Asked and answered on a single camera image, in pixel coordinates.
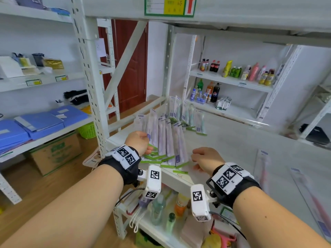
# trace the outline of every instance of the forearm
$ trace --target forearm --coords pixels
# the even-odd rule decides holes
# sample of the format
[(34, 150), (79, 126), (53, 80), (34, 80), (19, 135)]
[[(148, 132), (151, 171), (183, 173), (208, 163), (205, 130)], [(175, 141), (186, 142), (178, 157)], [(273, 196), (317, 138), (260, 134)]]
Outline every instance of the forearm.
[(330, 247), (320, 235), (258, 187), (236, 198), (233, 212), (251, 247)]
[(122, 189), (122, 176), (101, 165), (31, 218), (1, 248), (91, 247)]

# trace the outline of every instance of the black cable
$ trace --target black cable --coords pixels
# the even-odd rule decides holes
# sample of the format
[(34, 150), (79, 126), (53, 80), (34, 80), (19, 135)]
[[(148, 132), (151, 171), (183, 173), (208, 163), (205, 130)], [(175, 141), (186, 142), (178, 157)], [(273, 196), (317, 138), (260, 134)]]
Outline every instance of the black cable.
[(119, 200), (118, 200), (118, 202), (115, 204), (115, 207), (116, 206), (118, 206), (118, 204), (126, 197), (126, 196), (128, 196), (128, 195), (130, 195), (132, 192), (135, 192), (136, 190), (144, 190), (145, 188), (136, 188), (136, 189), (134, 189), (134, 190), (132, 190), (132, 191), (130, 191), (130, 192), (128, 192), (128, 193), (126, 193), (124, 196), (122, 196)]
[(234, 229), (236, 229), (246, 239), (245, 235), (233, 223), (231, 223), (231, 220), (227, 219), (226, 217), (223, 217), (221, 214), (219, 214), (217, 212), (210, 211), (209, 213), (217, 215), (217, 216), (221, 217), (222, 219), (226, 220), (230, 225), (232, 225), (234, 227)]

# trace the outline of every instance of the black object on floor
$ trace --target black object on floor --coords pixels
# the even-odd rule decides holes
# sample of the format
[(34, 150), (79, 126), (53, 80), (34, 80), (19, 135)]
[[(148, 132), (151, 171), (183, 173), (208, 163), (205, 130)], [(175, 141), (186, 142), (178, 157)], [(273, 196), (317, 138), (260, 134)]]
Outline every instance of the black object on floor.
[(67, 92), (64, 92), (63, 95), (64, 95), (65, 99), (69, 99), (69, 98), (72, 98), (75, 95), (80, 95), (80, 94), (84, 94), (84, 93), (87, 93), (87, 90), (67, 91)]
[[(308, 124), (301, 125), (301, 128), (299, 129), (299, 131), (302, 133), (307, 128), (307, 126), (308, 126)], [(323, 145), (323, 146), (330, 143), (330, 139), (324, 133), (322, 128), (317, 127), (317, 126), (309, 133), (309, 135), (306, 137), (306, 140), (309, 142)]]
[(88, 102), (88, 95), (82, 95), (70, 101), (73, 105), (80, 105), (85, 102)]

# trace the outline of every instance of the red wooden door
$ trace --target red wooden door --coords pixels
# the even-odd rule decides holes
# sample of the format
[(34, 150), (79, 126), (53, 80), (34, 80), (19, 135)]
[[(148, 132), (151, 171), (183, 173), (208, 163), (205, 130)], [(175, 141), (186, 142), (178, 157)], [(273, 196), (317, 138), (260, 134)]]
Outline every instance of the red wooden door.
[[(137, 21), (112, 20), (116, 66), (122, 57), (136, 24)], [(118, 101), (120, 112), (124, 112), (146, 101), (147, 32), (147, 29), (143, 32), (119, 83)], [(106, 49), (108, 49), (105, 28), (99, 27), (99, 36), (105, 39)], [(103, 75), (103, 79), (106, 88), (111, 79), (110, 74)]]

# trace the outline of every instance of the person's left hand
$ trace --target person's left hand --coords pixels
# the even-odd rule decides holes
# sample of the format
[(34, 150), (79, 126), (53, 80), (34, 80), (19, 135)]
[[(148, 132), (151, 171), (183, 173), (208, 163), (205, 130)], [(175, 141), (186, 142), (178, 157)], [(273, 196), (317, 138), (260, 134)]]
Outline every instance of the person's left hand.
[(127, 136), (125, 144), (135, 148), (138, 151), (139, 156), (144, 154), (151, 154), (153, 150), (153, 147), (148, 145), (149, 139), (147, 137), (147, 133), (142, 131), (131, 132)]

